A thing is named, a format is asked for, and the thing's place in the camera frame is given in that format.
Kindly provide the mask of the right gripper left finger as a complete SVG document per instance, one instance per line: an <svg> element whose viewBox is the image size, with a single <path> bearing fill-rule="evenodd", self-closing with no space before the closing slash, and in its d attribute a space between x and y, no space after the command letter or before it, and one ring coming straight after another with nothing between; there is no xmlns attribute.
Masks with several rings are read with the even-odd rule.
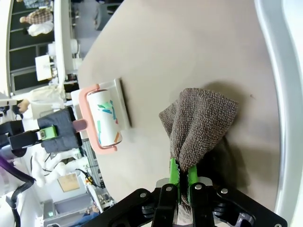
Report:
<svg viewBox="0 0 303 227"><path fill-rule="evenodd" d="M181 202L180 168L175 158L170 159L168 183L160 190L159 202L152 220L153 227L173 227L178 219Z"/></svg>

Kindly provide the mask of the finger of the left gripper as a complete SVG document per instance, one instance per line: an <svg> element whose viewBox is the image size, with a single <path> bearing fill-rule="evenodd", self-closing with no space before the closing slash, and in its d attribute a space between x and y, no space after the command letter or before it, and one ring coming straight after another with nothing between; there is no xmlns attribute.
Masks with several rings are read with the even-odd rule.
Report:
<svg viewBox="0 0 303 227"><path fill-rule="evenodd" d="M18 135L24 132L22 121L9 121L0 125L0 134L9 136Z"/></svg>
<svg viewBox="0 0 303 227"><path fill-rule="evenodd" d="M40 130L26 131L18 135L9 136L9 143L11 150L17 150L31 147L57 136L56 127L50 126Z"/></svg>

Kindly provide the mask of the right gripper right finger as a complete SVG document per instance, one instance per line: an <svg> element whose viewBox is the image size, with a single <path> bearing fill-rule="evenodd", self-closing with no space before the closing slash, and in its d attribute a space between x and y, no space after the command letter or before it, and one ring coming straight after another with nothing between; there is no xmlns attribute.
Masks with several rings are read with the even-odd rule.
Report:
<svg viewBox="0 0 303 227"><path fill-rule="evenodd" d="M192 166L187 174L187 200L191 207L194 227L214 227L212 202L209 190L213 182L210 178L198 176L197 167Z"/></svg>

